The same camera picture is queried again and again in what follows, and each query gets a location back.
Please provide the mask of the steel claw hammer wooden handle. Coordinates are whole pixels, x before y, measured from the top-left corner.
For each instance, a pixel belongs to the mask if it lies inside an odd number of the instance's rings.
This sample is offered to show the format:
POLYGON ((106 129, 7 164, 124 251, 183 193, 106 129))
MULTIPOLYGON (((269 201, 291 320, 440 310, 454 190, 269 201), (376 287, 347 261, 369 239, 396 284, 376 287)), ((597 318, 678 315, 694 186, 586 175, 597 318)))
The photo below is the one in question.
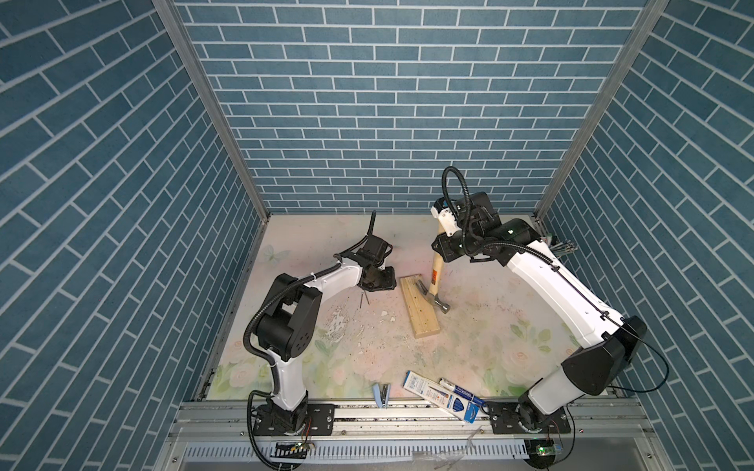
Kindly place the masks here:
POLYGON ((439 284, 441 281, 445 262, 442 255, 436 250, 433 251, 433 255, 434 257, 429 287, 423 284, 422 278, 418 278, 414 282, 414 286, 433 307, 439 308, 442 313, 447 314, 450 311, 451 306, 449 306, 449 304, 443 302, 443 300, 439 298, 439 284))

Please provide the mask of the wooden block with nails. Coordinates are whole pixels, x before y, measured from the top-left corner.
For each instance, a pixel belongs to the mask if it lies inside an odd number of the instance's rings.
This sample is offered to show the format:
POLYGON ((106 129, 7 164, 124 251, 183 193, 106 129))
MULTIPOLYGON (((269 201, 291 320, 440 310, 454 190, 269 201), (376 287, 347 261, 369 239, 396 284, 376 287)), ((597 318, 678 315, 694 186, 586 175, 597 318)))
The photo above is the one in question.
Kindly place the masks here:
POLYGON ((438 335, 441 327, 437 319, 434 303, 428 298, 428 288, 420 275, 402 277, 399 280, 410 325, 416 339, 438 335))

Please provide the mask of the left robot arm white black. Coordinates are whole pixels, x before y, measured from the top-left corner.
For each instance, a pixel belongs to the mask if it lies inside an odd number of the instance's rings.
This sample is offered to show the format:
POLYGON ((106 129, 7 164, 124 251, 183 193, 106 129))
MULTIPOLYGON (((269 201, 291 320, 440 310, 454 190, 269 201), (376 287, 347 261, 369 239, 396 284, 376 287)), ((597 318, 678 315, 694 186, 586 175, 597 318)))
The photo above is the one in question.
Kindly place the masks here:
POLYGON ((397 287, 395 269, 385 264, 393 246, 374 235, 376 215, 365 236, 334 255, 335 264, 302 278, 281 274, 251 317, 243 347, 264 359, 273 378, 275 409, 294 413, 306 407, 308 392, 300 356, 312 341, 321 304, 349 288, 384 292, 397 287))

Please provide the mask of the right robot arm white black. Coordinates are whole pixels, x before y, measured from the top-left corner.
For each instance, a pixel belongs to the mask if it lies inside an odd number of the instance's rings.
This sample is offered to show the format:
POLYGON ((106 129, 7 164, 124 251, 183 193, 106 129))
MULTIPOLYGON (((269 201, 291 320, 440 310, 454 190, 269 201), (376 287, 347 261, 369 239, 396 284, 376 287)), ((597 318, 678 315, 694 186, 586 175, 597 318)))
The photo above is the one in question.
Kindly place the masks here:
POLYGON ((518 417, 528 429, 538 427, 569 403, 598 396, 647 345, 647 326, 637 316, 624 317, 600 300, 553 255, 526 221, 504 223, 487 194, 469 191, 463 173, 444 169, 442 195, 431 213, 439 223, 429 296, 437 298, 443 267, 461 257, 472 263, 497 262, 527 282, 560 316, 575 336, 577 350, 556 371, 518 399, 518 417))

